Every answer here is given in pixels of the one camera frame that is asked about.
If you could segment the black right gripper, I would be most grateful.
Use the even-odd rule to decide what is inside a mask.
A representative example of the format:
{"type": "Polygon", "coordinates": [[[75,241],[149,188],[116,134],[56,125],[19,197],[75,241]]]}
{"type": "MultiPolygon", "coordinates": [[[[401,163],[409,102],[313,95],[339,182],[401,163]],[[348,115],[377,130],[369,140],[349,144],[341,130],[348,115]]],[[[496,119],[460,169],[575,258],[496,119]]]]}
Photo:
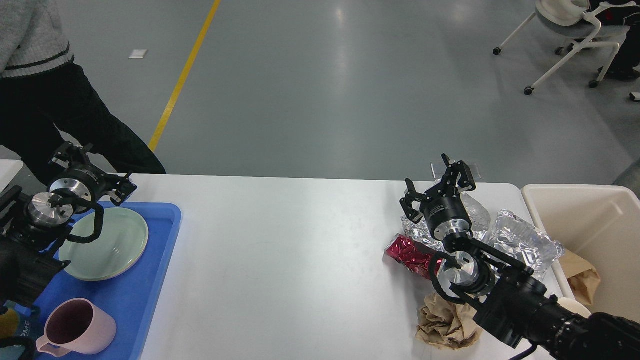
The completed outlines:
{"type": "Polygon", "coordinates": [[[449,235],[470,233],[472,222],[461,194],[475,191],[477,184],[466,162],[451,161],[446,153],[442,153],[441,158],[446,169],[439,183],[425,193],[419,193],[414,182],[405,178],[406,191],[400,206],[405,217],[414,224],[425,218],[430,235],[443,242],[449,235]]]}

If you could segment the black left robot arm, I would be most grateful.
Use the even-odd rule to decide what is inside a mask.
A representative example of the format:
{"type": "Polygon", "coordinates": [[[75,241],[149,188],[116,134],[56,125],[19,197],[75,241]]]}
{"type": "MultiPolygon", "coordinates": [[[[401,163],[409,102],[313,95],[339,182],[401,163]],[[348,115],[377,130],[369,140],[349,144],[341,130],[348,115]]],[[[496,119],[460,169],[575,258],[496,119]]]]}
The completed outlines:
{"type": "Polygon", "coordinates": [[[53,278],[70,262],[55,253],[66,242],[89,244],[103,232],[108,196],[121,206],[137,189],[131,173],[109,174],[89,159],[92,145],[64,142],[49,164],[56,174],[46,191],[25,194],[20,186],[5,189],[1,207],[1,304],[32,306],[53,278]]]}

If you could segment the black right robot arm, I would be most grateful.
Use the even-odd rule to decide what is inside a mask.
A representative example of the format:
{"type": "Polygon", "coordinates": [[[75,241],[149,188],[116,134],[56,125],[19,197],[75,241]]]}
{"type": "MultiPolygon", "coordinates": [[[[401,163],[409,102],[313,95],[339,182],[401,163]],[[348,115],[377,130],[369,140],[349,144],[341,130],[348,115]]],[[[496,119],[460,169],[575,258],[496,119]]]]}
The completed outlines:
{"type": "Polygon", "coordinates": [[[420,193],[406,178],[399,203],[407,219],[426,221],[430,235],[443,244],[427,267],[432,285],[443,299],[476,310],[474,322],[507,346],[526,339],[556,360],[637,360],[639,324],[621,316],[597,312],[589,317],[565,309],[556,295],[534,278],[534,269],[503,251],[473,237],[470,216],[461,195],[475,191],[466,162],[451,162],[443,153],[446,171],[441,180],[420,193]]]}

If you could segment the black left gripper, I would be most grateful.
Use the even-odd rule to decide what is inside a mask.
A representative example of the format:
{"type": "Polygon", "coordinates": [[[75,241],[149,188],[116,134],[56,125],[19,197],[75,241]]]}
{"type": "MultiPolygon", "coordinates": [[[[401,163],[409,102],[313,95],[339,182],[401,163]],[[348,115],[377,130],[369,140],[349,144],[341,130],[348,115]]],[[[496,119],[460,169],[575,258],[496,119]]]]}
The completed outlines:
{"type": "Polygon", "coordinates": [[[54,151],[50,158],[50,166],[63,169],[48,185],[53,194],[82,198],[90,202],[98,202],[108,196],[115,207],[121,207],[138,189],[131,181],[132,172],[124,176],[107,173],[94,166],[89,158],[93,144],[84,146],[64,142],[54,151]]]}

